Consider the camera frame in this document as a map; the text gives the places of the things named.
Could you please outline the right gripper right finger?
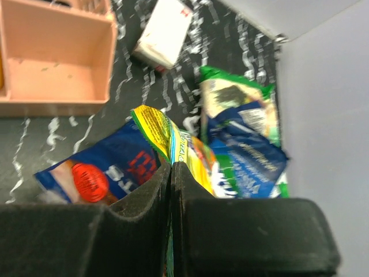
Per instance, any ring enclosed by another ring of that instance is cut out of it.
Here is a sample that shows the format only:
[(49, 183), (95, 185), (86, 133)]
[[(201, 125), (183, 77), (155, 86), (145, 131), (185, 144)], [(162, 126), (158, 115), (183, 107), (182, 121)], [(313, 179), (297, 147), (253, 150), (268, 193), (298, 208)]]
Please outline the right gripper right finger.
[(311, 200), (220, 199), (171, 172), (175, 276), (334, 276), (341, 256)]

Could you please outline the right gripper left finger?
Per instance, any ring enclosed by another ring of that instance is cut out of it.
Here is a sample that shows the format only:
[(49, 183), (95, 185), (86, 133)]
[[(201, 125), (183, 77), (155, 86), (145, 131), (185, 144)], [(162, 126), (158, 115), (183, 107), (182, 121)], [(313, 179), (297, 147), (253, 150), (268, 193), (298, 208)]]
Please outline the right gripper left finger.
[(2, 276), (162, 276), (171, 167), (111, 206), (1, 206)]

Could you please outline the dark blue vinegar chips bag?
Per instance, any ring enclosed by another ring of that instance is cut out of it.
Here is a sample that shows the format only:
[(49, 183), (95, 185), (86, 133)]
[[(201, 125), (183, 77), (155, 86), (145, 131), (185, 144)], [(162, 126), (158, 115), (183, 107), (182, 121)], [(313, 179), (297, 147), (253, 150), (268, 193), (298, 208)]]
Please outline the dark blue vinegar chips bag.
[(277, 136), (267, 138), (267, 116), (260, 102), (229, 107), (207, 117), (204, 141), (217, 162), (214, 195), (224, 199), (287, 198), (288, 157)]

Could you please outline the yellow green snack pack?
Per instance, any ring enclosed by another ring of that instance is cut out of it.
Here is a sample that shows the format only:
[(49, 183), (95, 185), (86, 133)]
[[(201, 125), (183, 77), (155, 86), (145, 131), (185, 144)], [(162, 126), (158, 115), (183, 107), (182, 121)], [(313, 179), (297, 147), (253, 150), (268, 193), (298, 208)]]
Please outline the yellow green snack pack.
[(145, 139), (172, 167), (165, 274), (187, 276), (183, 239), (186, 201), (214, 197), (234, 199), (238, 192), (220, 171), (213, 151), (198, 138), (180, 130), (162, 111), (140, 105), (131, 114)]

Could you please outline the blue biscuit pack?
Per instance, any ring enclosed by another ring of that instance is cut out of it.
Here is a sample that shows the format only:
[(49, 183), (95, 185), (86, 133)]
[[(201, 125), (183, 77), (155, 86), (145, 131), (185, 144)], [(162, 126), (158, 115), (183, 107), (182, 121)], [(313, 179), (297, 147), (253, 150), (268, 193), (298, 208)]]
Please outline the blue biscuit pack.
[(35, 178), (67, 203), (111, 205), (148, 181), (159, 165), (152, 146), (130, 120), (91, 147), (35, 173)]

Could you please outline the green Chuba chips bag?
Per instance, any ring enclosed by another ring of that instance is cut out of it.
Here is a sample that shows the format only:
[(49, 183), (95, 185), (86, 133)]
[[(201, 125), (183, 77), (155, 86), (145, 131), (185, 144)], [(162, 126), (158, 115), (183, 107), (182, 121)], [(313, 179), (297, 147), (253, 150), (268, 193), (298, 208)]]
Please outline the green Chuba chips bag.
[(215, 117), (229, 107), (239, 107), (243, 104), (258, 101), (266, 111), (267, 130), (263, 135), (269, 139), (277, 136), (280, 147), (280, 131), (278, 109), (273, 99), (274, 85), (262, 86), (255, 81), (230, 74), (211, 66), (200, 68), (200, 84), (202, 97), (201, 111), (201, 140), (204, 141), (204, 132), (207, 117)]

